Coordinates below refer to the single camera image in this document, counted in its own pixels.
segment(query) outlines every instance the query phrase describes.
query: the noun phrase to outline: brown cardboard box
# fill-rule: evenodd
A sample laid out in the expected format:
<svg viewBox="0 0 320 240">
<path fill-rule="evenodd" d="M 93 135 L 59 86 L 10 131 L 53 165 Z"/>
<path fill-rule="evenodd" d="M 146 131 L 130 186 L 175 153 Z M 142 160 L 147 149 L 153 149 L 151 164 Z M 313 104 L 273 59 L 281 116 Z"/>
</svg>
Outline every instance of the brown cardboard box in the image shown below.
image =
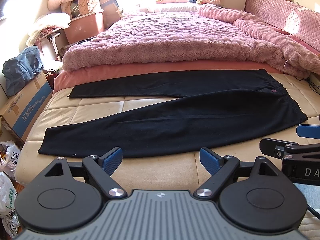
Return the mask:
<svg viewBox="0 0 320 240">
<path fill-rule="evenodd" d="M 33 124 L 51 97 L 52 89 L 41 71 L 22 90 L 10 97 L 1 108 L 2 126 L 16 140 L 25 142 Z"/>
</svg>

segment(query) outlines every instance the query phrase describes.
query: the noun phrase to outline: pink fluffy blanket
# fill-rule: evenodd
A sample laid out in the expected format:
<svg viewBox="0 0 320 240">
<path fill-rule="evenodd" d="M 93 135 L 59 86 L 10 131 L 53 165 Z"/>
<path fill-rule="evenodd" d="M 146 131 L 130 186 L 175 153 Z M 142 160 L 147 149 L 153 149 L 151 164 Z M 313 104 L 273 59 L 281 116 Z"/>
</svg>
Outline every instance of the pink fluffy blanket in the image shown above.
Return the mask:
<svg viewBox="0 0 320 240">
<path fill-rule="evenodd" d="M 318 56 L 288 36 L 250 13 L 211 4 L 197 12 L 128 15 L 90 42 L 72 46 L 63 69 L 197 59 L 265 62 L 302 78 L 320 74 Z"/>
</svg>

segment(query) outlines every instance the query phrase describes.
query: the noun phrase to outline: pink quilted headboard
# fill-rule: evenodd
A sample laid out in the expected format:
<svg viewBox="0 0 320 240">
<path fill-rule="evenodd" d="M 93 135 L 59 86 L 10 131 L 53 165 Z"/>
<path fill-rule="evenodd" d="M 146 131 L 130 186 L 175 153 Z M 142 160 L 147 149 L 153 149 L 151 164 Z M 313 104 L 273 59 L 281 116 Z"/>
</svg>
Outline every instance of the pink quilted headboard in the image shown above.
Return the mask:
<svg viewBox="0 0 320 240">
<path fill-rule="evenodd" d="M 320 13 L 285 0 L 246 0 L 244 10 L 320 50 Z"/>
</svg>

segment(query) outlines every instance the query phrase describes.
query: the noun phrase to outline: plastic storage box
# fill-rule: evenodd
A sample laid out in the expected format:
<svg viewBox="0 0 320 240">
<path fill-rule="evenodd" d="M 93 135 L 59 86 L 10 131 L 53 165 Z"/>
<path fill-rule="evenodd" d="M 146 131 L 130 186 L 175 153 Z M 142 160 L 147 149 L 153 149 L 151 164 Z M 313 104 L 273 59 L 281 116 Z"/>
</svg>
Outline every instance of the plastic storage box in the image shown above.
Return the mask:
<svg viewBox="0 0 320 240">
<path fill-rule="evenodd" d="M 72 19 L 70 27 L 64 29 L 69 44 L 97 36 L 103 32 L 102 12 L 103 10 L 100 10 Z"/>
</svg>

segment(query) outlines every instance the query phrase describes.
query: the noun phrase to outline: ribbed gray panel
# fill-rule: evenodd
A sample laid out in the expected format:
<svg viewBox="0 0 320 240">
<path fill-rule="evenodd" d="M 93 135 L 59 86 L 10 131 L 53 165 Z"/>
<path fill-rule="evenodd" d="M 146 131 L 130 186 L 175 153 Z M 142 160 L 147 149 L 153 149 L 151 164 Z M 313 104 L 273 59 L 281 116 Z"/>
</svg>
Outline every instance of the ribbed gray panel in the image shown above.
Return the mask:
<svg viewBox="0 0 320 240">
<path fill-rule="evenodd" d="M 112 200 L 83 228 L 59 235 L 24 231 L 19 240 L 302 240 L 298 231 L 258 236 L 225 221 L 214 203 L 194 199 L 188 191 L 135 190 Z"/>
</svg>

